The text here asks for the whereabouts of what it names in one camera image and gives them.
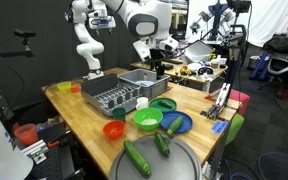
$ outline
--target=green container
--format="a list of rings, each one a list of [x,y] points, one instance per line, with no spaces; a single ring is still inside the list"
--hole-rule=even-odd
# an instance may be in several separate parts
[[[163,119],[162,111],[156,108],[144,108],[134,114],[137,126],[144,131],[152,131],[158,127]]]

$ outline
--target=round gray tray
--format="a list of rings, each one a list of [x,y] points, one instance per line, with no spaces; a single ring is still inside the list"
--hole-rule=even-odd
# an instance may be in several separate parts
[[[151,166],[151,175],[143,177],[122,150],[115,158],[109,180],[199,180],[202,179],[201,164],[195,152],[182,140],[163,136],[171,149],[169,157],[158,151],[154,136],[144,136],[133,142],[136,149]]]

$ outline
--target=green cucumber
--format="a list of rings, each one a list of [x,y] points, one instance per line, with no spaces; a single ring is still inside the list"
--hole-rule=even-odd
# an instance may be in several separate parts
[[[159,105],[166,107],[166,108],[170,108],[172,109],[172,105],[170,105],[169,103],[165,102],[165,101],[157,101]]]
[[[134,147],[133,143],[127,139],[124,140],[124,149],[129,159],[143,176],[151,174],[151,167],[140,152]]]
[[[167,134],[172,135],[183,123],[184,117],[179,115],[174,119],[167,128]]]
[[[155,144],[158,148],[158,150],[160,151],[160,153],[165,156],[165,157],[168,157],[171,153],[171,149],[170,147],[168,147],[168,145],[166,144],[163,136],[158,133],[158,132],[155,132],[155,138],[154,138],[154,141],[155,141]]]

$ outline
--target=red bowl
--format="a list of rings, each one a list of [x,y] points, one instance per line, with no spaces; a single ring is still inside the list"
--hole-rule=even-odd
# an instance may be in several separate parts
[[[107,123],[103,127],[103,133],[109,138],[109,139],[117,139],[122,136],[124,132],[125,124],[122,121],[115,120]]]

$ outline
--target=black backdrop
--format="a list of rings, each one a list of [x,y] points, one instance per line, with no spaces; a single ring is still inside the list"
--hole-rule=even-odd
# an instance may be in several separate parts
[[[30,38],[30,48],[34,57],[4,58],[25,81],[25,89],[14,108],[45,101],[41,86],[86,75],[87,63],[76,53],[79,43],[73,24],[64,19],[64,12],[71,1],[64,0],[0,0],[0,42],[13,35],[14,29],[30,30],[37,33]],[[110,35],[102,36],[90,30],[91,36],[102,42],[104,53],[96,56],[104,70],[121,67],[129,69],[129,64],[138,61],[132,37],[118,14],[117,27]],[[15,37],[0,45],[0,53],[23,51],[22,39]],[[14,101],[22,88],[16,74],[0,60],[0,88],[8,102]]]

